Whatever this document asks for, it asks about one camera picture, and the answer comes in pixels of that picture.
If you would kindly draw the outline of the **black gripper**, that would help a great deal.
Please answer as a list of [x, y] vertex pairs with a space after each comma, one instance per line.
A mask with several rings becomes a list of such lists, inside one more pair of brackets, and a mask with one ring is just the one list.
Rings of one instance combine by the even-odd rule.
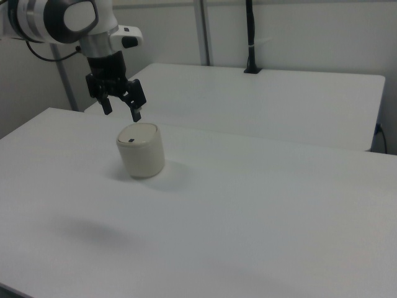
[[126, 77], [123, 53], [118, 51], [102, 58], [88, 58], [91, 73], [86, 82], [91, 97], [97, 99], [105, 115], [112, 112], [109, 97], [117, 97], [130, 107], [134, 122], [141, 120], [141, 107], [146, 97], [139, 79], [130, 81]]

